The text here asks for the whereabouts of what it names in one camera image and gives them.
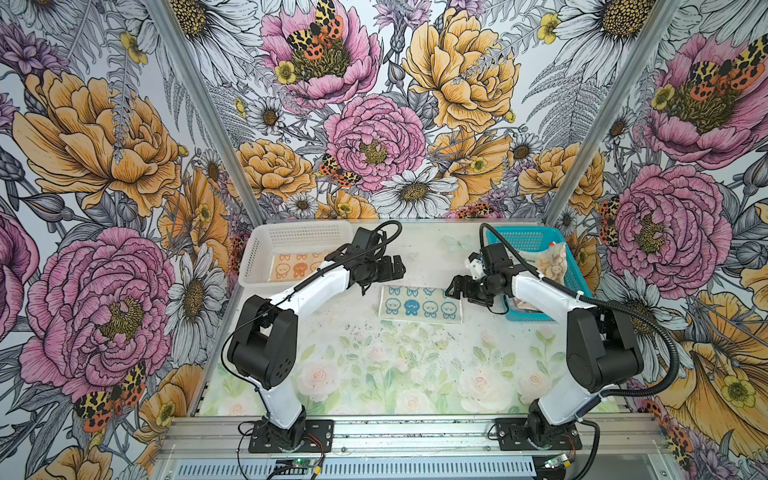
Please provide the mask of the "teal plastic basket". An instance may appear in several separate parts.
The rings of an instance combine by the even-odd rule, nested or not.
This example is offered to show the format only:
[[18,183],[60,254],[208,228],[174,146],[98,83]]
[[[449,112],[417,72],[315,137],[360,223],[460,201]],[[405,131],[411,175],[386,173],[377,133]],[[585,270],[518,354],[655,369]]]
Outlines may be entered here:
[[482,245],[500,244],[500,237],[503,237],[525,262],[563,289],[573,291],[573,294],[565,295],[569,302],[577,308],[591,308],[585,302],[586,298],[592,297],[590,289],[564,236],[557,229],[535,225],[500,225],[495,230],[498,234],[483,229],[480,234]]

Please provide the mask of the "pink and cream towel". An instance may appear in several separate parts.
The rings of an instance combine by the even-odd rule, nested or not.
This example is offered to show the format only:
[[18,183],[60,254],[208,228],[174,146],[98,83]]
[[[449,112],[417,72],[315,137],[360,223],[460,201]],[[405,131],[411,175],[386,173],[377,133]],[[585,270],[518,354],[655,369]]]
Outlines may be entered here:
[[520,251],[520,255],[538,272],[543,273],[546,278],[564,286],[568,271],[566,247],[567,244],[564,242],[550,242],[545,250],[538,252]]

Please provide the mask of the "blue and cream towel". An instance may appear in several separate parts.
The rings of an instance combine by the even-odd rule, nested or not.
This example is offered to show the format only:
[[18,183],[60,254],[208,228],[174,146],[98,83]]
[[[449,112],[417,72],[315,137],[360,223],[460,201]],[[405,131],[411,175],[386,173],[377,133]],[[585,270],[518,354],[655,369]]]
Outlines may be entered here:
[[443,289],[391,285],[381,290],[378,317],[387,321],[461,324],[463,309],[461,301],[448,297]]

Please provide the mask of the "orange patterned towel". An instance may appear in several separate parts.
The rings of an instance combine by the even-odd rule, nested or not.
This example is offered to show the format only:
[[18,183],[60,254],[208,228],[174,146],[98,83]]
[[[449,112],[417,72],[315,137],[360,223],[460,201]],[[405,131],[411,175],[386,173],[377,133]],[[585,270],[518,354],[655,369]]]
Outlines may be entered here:
[[290,282],[303,280],[321,266],[326,255],[326,252],[278,254],[273,257],[268,281]]

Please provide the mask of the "white plastic basket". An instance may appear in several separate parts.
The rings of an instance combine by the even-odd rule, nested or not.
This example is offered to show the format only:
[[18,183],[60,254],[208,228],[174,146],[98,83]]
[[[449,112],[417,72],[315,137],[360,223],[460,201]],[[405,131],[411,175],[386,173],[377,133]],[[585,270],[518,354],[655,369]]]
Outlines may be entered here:
[[352,225],[344,220],[289,221],[256,227],[246,243],[241,259],[238,281],[245,288],[269,282],[273,257],[278,254],[327,254],[350,242]]

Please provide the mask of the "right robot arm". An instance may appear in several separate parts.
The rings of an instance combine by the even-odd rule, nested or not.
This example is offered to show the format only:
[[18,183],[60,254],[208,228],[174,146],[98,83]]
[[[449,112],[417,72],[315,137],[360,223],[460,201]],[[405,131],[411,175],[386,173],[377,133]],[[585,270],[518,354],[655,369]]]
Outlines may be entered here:
[[566,288],[502,243],[471,254],[466,266],[470,273],[453,278],[448,297],[485,307],[497,299],[521,300],[566,327],[568,374],[529,406],[525,427],[533,445],[544,448],[570,433],[576,421],[644,369],[630,314]]

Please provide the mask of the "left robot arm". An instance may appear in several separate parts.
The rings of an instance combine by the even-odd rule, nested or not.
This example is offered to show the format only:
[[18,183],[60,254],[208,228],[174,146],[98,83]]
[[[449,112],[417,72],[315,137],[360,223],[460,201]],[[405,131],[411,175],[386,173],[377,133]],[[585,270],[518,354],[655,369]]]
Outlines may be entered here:
[[306,407],[288,382],[297,359],[299,321],[355,285],[366,293],[375,283],[402,279],[406,267],[401,257],[386,254],[402,230],[397,220],[372,230],[360,227],[298,284],[269,298],[245,300],[220,356],[227,371],[251,385],[265,406],[252,432],[265,448],[296,451],[310,441],[325,447],[307,425]]

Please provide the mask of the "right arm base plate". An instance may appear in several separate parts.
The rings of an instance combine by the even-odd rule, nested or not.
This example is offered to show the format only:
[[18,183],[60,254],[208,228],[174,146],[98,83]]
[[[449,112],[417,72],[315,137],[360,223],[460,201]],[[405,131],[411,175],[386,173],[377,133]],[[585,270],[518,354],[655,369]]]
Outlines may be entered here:
[[501,451],[578,451],[582,441],[574,423],[552,426],[536,419],[504,417],[495,419],[486,433]]

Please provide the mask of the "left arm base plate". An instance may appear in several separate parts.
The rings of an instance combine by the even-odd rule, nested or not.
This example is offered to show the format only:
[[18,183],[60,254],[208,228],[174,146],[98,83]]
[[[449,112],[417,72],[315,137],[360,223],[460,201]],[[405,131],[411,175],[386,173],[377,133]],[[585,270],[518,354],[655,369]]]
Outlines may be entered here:
[[299,420],[290,429],[272,423],[258,425],[251,434],[251,454],[329,453],[334,439],[335,422],[330,419]]

